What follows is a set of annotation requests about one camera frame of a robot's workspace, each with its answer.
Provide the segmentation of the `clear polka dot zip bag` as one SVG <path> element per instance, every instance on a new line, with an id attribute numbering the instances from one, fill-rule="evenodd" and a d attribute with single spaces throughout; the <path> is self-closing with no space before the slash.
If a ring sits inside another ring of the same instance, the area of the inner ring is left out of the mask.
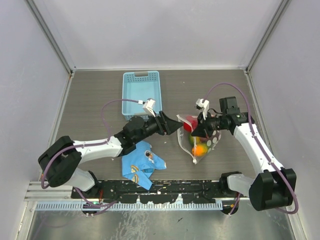
<path id="1" fill-rule="evenodd" d="M 192 131 L 198 125 L 197 117 L 186 114 L 177 114 L 176 117 L 178 122 L 182 123 L 182 127 L 177 130 L 178 144 L 196 165 L 215 149 L 222 135 L 219 131 L 214 130 L 211 137 L 192 136 Z"/>

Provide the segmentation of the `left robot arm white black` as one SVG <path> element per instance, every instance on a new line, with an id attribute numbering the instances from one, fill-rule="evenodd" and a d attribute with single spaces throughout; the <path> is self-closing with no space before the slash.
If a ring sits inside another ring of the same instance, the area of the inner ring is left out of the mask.
<path id="1" fill-rule="evenodd" d="M 92 172 L 81 170 L 80 164 L 107 157 L 123 157 L 146 138 L 154 134 L 171 135 L 182 126 L 182 122 L 160 111 L 147 120 L 133 116 L 120 132 L 106 139 L 74 141 L 67 135 L 62 136 L 38 158 L 43 172 L 41 186 L 43 189 L 72 186 L 88 198 L 95 198 L 100 193 L 99 182 Z"/>

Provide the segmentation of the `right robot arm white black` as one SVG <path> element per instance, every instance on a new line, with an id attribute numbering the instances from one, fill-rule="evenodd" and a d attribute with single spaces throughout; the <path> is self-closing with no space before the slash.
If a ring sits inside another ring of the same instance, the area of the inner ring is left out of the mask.
<path id="1" fill-rule="evenodd" d="M 226 130 L 240 143 L 256 173 L 254 179 L 239 171 L 223 173 L 219 179 L 219 191 L 225 197 L 235 192 L 248 197 L 256 211 L 277 209 L 294 205 L 298 208 L 295 195 L 297 175 L 291 168 L 286 169 L 271 153 L 259 134 L 249 112 L 242 112 L 236 97 L 219 100 L 221 112 L 217 116 L 209 113 L 210 102 L 196 101 L 200 111 L 193 137 L 211 137 L 215 131 Z"/>

